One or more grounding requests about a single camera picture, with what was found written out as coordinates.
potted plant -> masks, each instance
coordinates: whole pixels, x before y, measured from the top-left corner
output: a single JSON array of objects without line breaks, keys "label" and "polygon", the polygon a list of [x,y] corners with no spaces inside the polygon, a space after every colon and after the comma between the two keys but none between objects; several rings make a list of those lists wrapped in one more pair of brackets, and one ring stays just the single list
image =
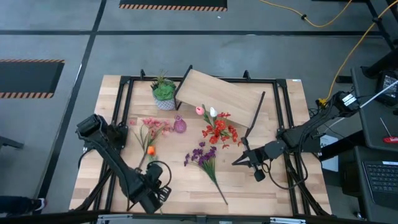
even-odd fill
[{"label": "potted plant", "polygon": [[172,80],[168,80],[164,75],[159,75],[150,87],[152,88],[152,94],[159,109],[175,109],[174,91],[176,86]]}]

red flower bouquet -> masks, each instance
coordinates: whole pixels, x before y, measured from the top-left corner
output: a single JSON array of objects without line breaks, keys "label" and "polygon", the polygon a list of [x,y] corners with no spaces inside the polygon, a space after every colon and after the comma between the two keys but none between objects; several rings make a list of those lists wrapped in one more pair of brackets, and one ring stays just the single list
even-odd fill
[{"label": "red flower bouquet", "polygon": [[229,147],[229,144],[225,144],[225,141],[228,139],[232,139],[233,142],[238,142],[238,134],[236,132],[236,129],[232,125],[227,125],[227,117],[231,116],[229,113],[220,113],[217,114],[217,112],[211,108],[210,111],[210,116],[212,116],[212,119],[209,118],[209,116],[204,113],[203,117],[204,120],[209,124],[206,126],[206,130],[202,131],[203,137],[207,137],[207,135],[210,135],[209,142],[212,144],[216,144],[219,140],[223,142],[223,149],[226,147]]}]

white tulip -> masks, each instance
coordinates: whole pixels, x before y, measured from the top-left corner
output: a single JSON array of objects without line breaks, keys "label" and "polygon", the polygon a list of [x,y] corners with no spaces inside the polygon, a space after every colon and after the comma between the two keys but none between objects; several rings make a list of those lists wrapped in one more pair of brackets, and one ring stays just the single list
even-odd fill
[{"label": "white tulip", "polygon": [[217,115],[218,115],[217,111],[214,108],[211,107],[210,108],[210,116],[212,118],[215,118],[215,117],[217,117]]}]

pink tulip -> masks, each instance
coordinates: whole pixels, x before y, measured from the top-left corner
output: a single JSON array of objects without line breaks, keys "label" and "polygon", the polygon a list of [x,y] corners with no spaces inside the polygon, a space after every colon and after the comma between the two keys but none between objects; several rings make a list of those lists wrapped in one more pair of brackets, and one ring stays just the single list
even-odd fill
[{"label": "pink tulip", "polygon": [[203,109],[200,106],[198,106],[196,108],[196,112],[197,112],[198,115],[204,115],[205,114],[205,109]]}]

purple flower bouquet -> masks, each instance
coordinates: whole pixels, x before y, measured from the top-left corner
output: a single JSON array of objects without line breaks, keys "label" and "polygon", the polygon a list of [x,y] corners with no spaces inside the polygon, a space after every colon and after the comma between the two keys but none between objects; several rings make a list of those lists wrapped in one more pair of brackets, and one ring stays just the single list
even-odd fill
[{"label": "purple flower bouquet", "polygon": [[192,156],[189,155],[189,153],[185,156],[185,161],[184,161],[184,166],[187,166],[188,164],[195,165],[199,168],[201,168],[203,171],[207,173],[211,181],[216,185],[218,191],[220,192],[222,198],[224,199],[225,204],[228,205],[228,202],[225,200],[225,197],[223,193],[221,192],[220,187],[218,186],[217,183],[217,178],[216,178],[216,151],[217,148],[214,146],[210,147],[210,151],[207,152],[206,154],[203,154],[203,147],[205,147],[205,143],[201,142],[199,143],[200,148],[199,149],[194,149],[192,151]]}]

